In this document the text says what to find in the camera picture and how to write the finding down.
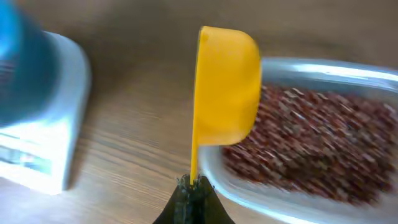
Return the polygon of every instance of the dry beans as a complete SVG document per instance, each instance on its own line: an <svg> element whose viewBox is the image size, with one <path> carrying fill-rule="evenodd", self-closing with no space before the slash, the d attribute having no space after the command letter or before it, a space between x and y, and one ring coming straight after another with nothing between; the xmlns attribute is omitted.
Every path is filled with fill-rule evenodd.
<svg viewBox="0 0 398 224"><path fill-rule="evenodd" d="M357 96L263 86L246 139L223 148L242 179L360 205L390 192L398 115Z"/></svg>

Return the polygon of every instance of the white scale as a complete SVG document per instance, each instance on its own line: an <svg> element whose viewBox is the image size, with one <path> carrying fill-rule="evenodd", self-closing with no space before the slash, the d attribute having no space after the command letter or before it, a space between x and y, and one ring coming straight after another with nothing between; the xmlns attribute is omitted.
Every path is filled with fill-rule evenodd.
<svg viewBox="0 0 398 224"><path fill-rule="evenodd" d="M37 119L0 129L0 177L54 195L68 187L91 78L87 58L76 43L47 35L59 59L58 84Z"/></svg>

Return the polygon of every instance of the measuring cup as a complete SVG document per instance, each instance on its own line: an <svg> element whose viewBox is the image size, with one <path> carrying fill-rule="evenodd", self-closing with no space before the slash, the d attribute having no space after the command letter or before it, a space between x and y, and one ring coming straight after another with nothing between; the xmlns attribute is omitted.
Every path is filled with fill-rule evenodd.
<svg viewBox="0 0 398 224"><path fill-rule="evenodd" d="M261 89L261 58L244 32L202 27L198 43L193 111L191 184L198 145L229 145L250 132Z"/></svg>

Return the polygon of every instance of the table surface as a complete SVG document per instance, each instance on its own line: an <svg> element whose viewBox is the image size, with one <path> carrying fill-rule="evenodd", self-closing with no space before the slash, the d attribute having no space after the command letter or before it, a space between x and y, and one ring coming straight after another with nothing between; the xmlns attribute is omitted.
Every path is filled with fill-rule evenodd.
<svg viewBox="0 0 398 224"><path fill-rule="evenodd" d="M240 29L264 56L398 67L396 0L18 0L78 42L93 89L71 189L0 179L2 223L152 223L190 163L200 26ZM236 223L278 223L220 197Z"/></svg>

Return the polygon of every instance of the blue object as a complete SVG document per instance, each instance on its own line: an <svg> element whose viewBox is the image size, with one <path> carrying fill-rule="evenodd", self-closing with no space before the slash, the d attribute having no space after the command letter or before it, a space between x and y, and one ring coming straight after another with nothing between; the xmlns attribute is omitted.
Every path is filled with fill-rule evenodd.
<svg viewBox="0 0 398 224"><path fill-rule="evenodd" d="M8 0L0 0L0 128L34 119L57 80L46 36Z"/></svg>

